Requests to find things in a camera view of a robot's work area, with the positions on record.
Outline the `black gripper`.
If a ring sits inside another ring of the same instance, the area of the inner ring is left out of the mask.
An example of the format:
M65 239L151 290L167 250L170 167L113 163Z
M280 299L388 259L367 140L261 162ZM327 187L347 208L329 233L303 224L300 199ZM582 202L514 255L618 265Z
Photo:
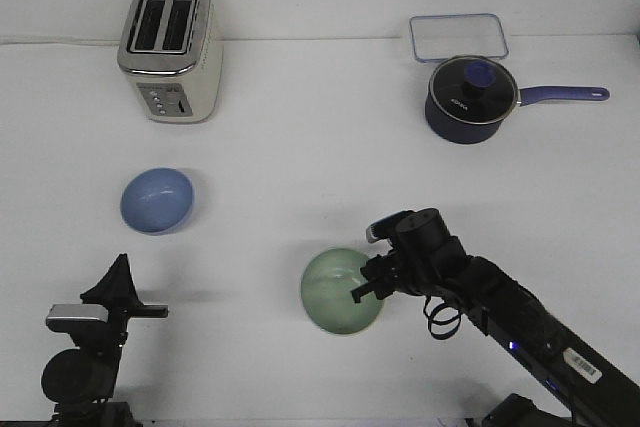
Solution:
M163 319L169 314L167 305L148 305L139 299L127 254L119 254L98 283L80 295L83 303L115 303L125 297L124 304L104 306L108 312L106 324L79 327L70 332L80 347L122 347L128 337L128 323L132 318Z
M366 282L351 290L356 304L367 295L380 301L395 292L444 297L452 290L452 279L468 264L468 254L436 208L414 211L387 241L391 250L360 269Z

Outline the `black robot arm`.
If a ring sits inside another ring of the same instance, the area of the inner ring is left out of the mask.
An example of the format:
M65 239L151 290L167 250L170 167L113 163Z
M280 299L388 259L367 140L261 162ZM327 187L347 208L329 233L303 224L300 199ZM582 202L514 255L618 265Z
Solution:
M365 282L352 290L354 302L369 293L438 298L423 308L433 338L452 337L467 317L570 410L572 425L638 425L638 385L496 264L467 254L437 209L385 217L368 227L367 239L391 249L361 267Z
M99 282L75 304L54 304L46 327L70 336L72 348L53 356L41 376L42 391L54 403L54 426L139 426L126 401L113 402L128 323L168 316L166 305L143 303L128 255L119 254Z

